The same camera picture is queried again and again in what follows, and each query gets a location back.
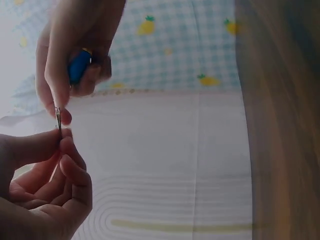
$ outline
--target blue gingham fabric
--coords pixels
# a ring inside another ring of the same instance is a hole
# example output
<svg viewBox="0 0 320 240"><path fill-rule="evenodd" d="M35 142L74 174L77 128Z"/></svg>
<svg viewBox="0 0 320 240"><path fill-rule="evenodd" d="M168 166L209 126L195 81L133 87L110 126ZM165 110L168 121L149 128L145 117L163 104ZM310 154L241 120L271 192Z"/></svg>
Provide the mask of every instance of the blue gingham fabric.
<svg viewBox="0 0 320 240"><path fill-rule="evenodd" d="M34 114L43 109L34 87L37 39L58 0L2 1L10 22L2 28L19 56L11 63L19 74L7 76L15 82L7 113ZM235 36L225 24L234 11L234 0L128 0L109 53L112 78L95 91L240 91Z"/></svg>

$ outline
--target yellow pineapple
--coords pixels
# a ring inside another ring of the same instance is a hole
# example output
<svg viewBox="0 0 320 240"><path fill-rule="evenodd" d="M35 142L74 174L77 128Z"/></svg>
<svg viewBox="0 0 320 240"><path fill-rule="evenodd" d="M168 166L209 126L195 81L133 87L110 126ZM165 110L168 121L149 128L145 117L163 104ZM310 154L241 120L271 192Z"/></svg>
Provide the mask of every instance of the yellow pineapple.
<svg viewBox="0 0 320 240"><path fill-rule="evenodd" d="M25 2L25 0L14 0L15 5L21 5Z"/></svg>
<svg viewBox="0 0 320 240"><path fill-rule="evenodd" d="M155 32L155 18L153 16L146 16L145 21L138 27L138 35L149 35Z"/></svg>
<svg viewBox="0 0 320 240"><path fill-rule="evenodd" d="M28 40L25 36L20 38L20 47L25 48L28 45Z"/></svg>
<svg viewBox="0 0 320 240"><path fill-rule="evenodd" d="M203 85L203 86L206 86L206 87L209 87L209 86L216 86L216 85L219 85L220 82L218 79L214 78L214 77L210 77L210 76L206 76L204 74L201 74L199 76L197 76L200 83Z"/></svg>
<svg viewBox="0 0 320 240"><path fill-rule="evenodd" d="M113 89L123 89L125 87L125 85L123 83L121 83L121 82L118 82L118 83L112 84L111 87Z"/></svg>
<svg viewBox="0 0 320 240"><path fill-rule="evenodd" d="M239 32L237 23L230 21L228 18L224 21L224 25L229 33L236 35Z"/></svg>

